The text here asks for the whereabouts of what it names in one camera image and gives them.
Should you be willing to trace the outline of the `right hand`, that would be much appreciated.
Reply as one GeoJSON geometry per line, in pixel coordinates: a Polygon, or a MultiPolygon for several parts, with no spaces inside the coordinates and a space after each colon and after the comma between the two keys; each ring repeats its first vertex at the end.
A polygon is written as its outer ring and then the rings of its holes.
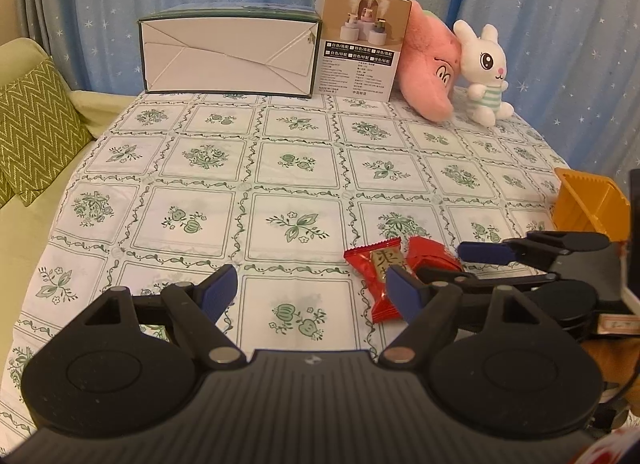
{"type": "Polygon", "coordinates": [[[582,348],[597,362],[607,382],[626,385],[634,374],[639,358],[638,338],[585,340],[582,348]]]}

